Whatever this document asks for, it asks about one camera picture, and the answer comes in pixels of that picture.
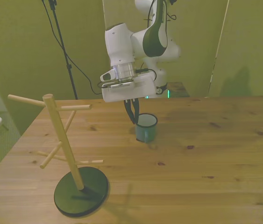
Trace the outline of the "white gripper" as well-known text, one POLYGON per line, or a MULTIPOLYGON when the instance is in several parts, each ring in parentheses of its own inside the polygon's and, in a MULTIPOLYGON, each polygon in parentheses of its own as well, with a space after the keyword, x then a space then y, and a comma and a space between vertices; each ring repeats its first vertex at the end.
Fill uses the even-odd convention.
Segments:
POLYGON ((101 89, 103 99, 105 102, 124 101, 125 110, 131 122, 135 124, 135 116, 139 116, 140 110, 138 98, 156 94, 154 78, 154 72, 148 72, 123 83, 110 82, 103 84, 101 89))

